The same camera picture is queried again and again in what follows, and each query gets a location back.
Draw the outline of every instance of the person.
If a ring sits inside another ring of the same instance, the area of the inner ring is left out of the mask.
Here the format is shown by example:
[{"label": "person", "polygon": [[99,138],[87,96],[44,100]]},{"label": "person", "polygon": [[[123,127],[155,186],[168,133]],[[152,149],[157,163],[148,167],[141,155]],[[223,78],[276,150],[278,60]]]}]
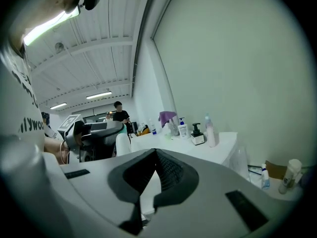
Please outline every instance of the person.
[{"label": "person", "polygon": [[104,119],[103,122],[112,121],[113,119],[111,118],[111,114],[112,112],[106,112],[106,119]]},{"label": "person", "polygon": [[69,149],[65,142],[45,137],[45,127],[33,90],[23,38],[34,27],[55,18],[63,11],[74,10],[79,0],[37,2],[37,6],[31,7],[27,13],[19,14],[0,50],[0,66],[6,67],[0,70],[0,92],[9,93],[2,94],[0,99],[0,135],[17,136],[20,140],[35,144],[40,151],[54,154],[58,163],[63,164],[67,160]]},{"label": "person", "polygon": [[119,101],[116,101],[113,105],[116,109],[116,112],[113,115],[113,120],[120,121],[123,124],[129,123],[129,121],[130,121],[129,114],[127,111],[122,110],[122,103]]}]

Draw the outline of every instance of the purple towel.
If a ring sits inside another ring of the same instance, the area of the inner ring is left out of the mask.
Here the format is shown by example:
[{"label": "purple towel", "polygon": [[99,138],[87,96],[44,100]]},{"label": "purple towel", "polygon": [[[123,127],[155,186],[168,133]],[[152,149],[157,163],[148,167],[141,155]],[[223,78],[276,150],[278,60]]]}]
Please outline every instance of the purple towel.
[{"label": "purple towel", "polygon": [[172,111],[163,111],[159,113],[159,118],[160,118],[160,124],[162,125],[162,128],[164,125],[172,119],[174,116],[176,116],[175,112]]}]

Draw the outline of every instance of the light fixture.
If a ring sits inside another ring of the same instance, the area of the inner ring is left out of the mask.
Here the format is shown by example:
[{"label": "light fixture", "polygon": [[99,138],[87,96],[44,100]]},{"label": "light fixture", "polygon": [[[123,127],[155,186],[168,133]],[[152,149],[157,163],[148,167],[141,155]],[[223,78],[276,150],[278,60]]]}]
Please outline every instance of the light fixture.
[{"label": "light fixture", "polygon": [[29,32],[25,37],[24,37],[24,43],[25,45],[30,45],[36,38],[38,38],[40,35],[51,29],[52,27],[60,24],[61,22],[73,18],[75,16],[79,15],[79,10],[78,7],[76,7],[70,14],[66,14],[66,12],[62,12],[59,14],[57,17],[45,22],[42,25],[39,25],[35,27],[31,32]]},{"label": "light fixture", "polygon": [[59,108],[59,107],[65,106],[65,105],[67,105],[66,102],[64,102],[64,103],[62,103],[62,104],[58,104],[57,106],[51,107],[51,109],[57,109],[57,108]]},{"label": "light fixture", "polygon": [[101,97],[101,96],[109,95],[109,94],[112,94],[112,93],[111,92],[99,93],[99,94],[95,94],[95,95],[92,95],[92,96],[87,96],[86,99],[89,100],[89,99],[92,99],[92,98],[97,98],[97,97]]}]

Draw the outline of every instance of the black shirt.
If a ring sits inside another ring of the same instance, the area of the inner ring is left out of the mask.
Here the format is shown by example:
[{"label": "black shirt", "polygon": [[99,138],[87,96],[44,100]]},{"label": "black shirt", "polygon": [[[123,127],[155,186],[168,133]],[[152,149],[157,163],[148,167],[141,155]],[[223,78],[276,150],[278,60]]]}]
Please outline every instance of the black shirt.
[{"label": "black shirt", "polygon": [[115,112],[113,115],[114,121],[123,121],[124,119],[128,119],[128,118],[129,118],[129,114],[125,110],[122,110],[122,112]]}]

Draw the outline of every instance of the ceiling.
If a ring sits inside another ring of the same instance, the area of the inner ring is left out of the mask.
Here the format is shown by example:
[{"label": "ceiling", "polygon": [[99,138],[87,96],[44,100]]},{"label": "ceiling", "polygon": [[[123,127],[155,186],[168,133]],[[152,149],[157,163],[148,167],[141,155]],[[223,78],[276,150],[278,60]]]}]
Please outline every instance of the ceiling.
[{"label": "ceiling", "polygon": [[[132,96],[133,68],[147,0],[100,0],[27,46],[41,111],[75,112]],[[64,49],[56,51],[56,43]],[[111,91],[87,100],[86,96]]]}]

